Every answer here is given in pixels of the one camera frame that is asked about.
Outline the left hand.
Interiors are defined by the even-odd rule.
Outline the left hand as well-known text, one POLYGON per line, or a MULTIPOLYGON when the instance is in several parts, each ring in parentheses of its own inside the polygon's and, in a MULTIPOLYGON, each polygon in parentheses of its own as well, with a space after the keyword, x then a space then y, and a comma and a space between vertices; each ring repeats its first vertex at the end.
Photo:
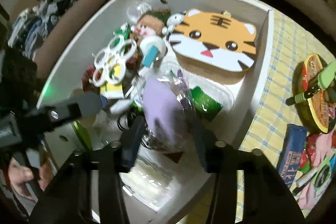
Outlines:
MULTIPOLYGON (((8 168, 8 176, 11 187, 20 196, 33 200, 33 196, 30 194, 26 187, 26 183, 34 179, 33 171, 26 166, 19 165, 18 162, 12 158, 8 168)), ((41 190, 45 190, 48 184, 53 179, 54 174, 49 162, 44 163, 39 169, 39 187, 41 190)))

